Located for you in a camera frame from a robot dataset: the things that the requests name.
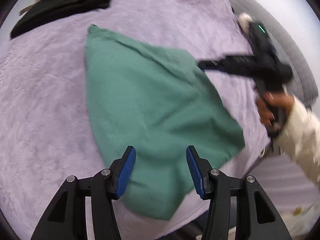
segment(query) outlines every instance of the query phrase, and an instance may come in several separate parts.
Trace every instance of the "white sleeve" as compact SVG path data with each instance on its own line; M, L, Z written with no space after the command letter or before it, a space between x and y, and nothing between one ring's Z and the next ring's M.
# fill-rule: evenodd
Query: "white sleeve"
M319 119L295 98L295 104L279 138L279 147L320 186Z

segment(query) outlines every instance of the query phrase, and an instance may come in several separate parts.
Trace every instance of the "gray headboard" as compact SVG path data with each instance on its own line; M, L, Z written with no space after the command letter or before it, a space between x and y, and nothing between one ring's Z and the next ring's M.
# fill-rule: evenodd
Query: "gray headboard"
M287 85L287 91L299 98L306 107L311 107L318 97L318 87L306 59L291 36L256 0L229 1L236 15L246 12L265 25L279 59L292 67L294 78Z

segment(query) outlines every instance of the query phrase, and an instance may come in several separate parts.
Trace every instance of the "purple blanket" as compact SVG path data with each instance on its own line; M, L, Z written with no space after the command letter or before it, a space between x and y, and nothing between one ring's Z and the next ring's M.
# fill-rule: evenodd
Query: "purple blanket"
M69 175L104 168L86 109L84 44L89 25L152 45L183 48L197 59L249 53L227 0L112 0L108 9L57 20L8 44L0 58L0 208L21 240ZM252 81L207 73L244 130L245 149L222 170L242 176L268 142ZM152 220L114 203L122 239L150 240L201 215L208 202L188 194L171 221ZM87 224L89 239L92 222Z

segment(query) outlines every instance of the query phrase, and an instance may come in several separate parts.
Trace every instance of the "green fabric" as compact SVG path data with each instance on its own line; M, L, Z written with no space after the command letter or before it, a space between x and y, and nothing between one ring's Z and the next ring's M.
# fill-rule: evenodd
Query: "green fabric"
M122 200L133 212L169 220L194 189L186 148L219 168L244 147L243 132L196 60L182 49L154 47L89 28L87 107L107 167L136 148Z

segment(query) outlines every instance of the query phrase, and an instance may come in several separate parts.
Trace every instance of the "person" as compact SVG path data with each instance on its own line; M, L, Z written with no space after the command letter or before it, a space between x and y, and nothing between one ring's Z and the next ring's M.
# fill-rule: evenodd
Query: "person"
M306 176L320 187L320 121L311 110L285 92L265 93L264 100L274 107L283 107L287 121L275 143L297 163ZM271 125L273 114L261 98L256 101L260 121Z

